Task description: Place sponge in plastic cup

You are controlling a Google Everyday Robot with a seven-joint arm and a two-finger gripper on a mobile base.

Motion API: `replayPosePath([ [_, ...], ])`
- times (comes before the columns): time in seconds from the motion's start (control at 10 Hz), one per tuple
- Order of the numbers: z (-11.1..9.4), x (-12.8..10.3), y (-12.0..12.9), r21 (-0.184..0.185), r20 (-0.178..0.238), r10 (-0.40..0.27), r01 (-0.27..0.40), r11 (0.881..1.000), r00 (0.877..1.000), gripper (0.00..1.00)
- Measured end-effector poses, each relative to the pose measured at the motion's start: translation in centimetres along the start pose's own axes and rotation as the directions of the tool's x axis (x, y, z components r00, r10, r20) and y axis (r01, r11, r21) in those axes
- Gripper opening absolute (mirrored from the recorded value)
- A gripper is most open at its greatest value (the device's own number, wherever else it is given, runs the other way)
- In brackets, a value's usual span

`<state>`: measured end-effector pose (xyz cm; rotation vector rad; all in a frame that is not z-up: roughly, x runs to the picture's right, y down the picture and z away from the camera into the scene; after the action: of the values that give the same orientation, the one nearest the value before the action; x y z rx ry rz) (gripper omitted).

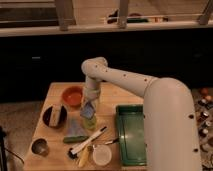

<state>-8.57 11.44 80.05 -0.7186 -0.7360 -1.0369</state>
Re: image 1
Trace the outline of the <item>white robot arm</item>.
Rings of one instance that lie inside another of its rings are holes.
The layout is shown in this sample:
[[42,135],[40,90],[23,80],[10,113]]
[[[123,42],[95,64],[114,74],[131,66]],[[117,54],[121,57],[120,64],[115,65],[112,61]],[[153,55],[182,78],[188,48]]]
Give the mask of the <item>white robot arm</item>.
[[193,97],[174,78],[158,78],[110,68],[107,60],[85,60],[84,94],[100,96],[100,83],[110,82],[143,99],[147,171],[202,171]]

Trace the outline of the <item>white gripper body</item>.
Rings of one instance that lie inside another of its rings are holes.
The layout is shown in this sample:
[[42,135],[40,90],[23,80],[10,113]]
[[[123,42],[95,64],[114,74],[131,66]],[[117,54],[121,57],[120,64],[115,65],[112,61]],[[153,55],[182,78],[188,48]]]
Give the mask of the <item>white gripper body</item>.
[[87,77],[83,87],[84,101],[90,102],[92,106],[97,109],[99,105],[100,93],[100,82],[93,78]]

